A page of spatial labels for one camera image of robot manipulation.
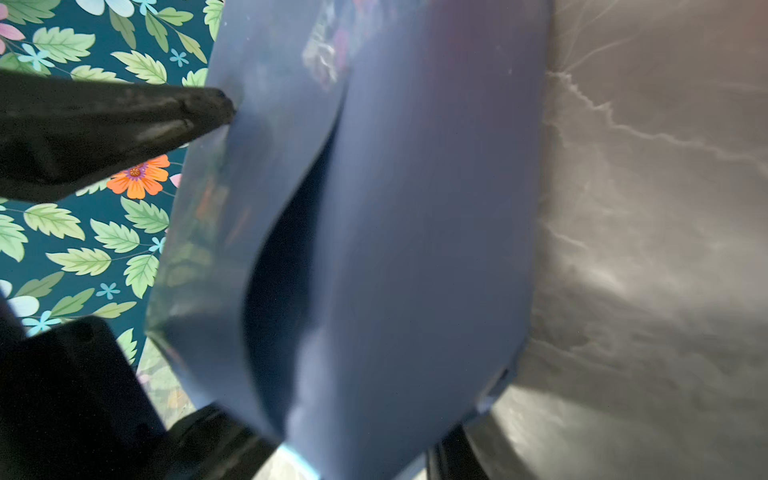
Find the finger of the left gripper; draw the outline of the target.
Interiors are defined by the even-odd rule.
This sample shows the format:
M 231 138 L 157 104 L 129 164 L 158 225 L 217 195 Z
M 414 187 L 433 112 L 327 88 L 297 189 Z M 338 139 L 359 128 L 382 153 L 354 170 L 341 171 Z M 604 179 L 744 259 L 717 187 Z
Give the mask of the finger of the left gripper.
M 1 73 L 1 195 L 60 200 L 232 121 L 215 88 Z

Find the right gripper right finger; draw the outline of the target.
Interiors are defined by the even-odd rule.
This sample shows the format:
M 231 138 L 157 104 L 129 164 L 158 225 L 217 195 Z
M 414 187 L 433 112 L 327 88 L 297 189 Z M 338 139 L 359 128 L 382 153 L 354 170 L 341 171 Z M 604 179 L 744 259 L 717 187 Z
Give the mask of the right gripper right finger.
M 428 480 L 488 480 L 461 425 L 426 452 Z

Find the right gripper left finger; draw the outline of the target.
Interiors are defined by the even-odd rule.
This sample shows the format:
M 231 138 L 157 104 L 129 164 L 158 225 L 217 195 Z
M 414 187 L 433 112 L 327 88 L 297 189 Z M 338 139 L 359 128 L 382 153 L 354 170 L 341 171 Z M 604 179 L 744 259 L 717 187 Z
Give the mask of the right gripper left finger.
M 249 480 L 276 451 L 275 443 L 211 404 L 184 417 L 163 435 L 140 477 Z

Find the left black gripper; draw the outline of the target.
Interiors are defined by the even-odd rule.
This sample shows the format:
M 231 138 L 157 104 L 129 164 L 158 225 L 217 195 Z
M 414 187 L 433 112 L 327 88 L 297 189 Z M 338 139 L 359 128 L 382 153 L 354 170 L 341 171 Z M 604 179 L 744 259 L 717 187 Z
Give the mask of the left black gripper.
M 108 324 L 25 335 L 1 303 L 1 476 L 131 479 L 165 427 Z

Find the light blue wrapping paper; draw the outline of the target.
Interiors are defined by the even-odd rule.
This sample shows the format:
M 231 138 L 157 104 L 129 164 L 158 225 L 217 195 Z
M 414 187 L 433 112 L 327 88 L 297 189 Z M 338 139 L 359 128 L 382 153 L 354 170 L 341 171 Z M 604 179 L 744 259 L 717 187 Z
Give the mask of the light blue wrapping paper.
M 548 1 L 229 1 L 146 318 L 190 398 L 390 479 L 527 336 Z

